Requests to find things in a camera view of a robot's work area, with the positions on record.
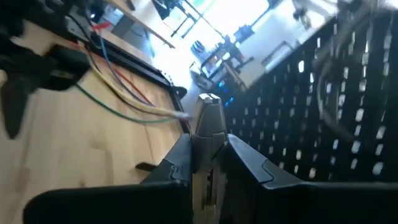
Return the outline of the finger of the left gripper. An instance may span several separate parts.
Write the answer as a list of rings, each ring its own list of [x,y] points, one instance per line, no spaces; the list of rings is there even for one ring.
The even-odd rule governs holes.
[[[2,118],[10,139],[18,136],[29,96],[38,86],[35,78],[17,76],[8,77],[0,87]]]

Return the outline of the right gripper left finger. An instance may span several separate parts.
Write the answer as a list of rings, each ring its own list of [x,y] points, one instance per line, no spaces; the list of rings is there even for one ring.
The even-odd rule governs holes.
[[[140,183],[50,190],[23,209],[23,224],[193,224],[192,142],[183,134]]]

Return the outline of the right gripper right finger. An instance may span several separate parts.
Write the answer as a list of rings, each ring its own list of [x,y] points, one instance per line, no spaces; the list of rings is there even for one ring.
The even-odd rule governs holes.
[[[398,184],[307,182],[233,134],[225,154],[226,224],[398,224]]]

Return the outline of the grey metal utility knife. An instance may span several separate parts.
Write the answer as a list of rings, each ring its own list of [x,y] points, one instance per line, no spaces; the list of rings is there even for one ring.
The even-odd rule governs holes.
[[[221,99],[212,93],[202,93],[198,96],[191,131],[194,224],[220,222],[226,185],[221,160],[227,137]]]

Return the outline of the black perforated pegboard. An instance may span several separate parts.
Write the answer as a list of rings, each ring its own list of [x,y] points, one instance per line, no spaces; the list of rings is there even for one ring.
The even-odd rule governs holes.
[[[309,181],[398,182],[398,9],[327,22],[245,92],[226,132]]]

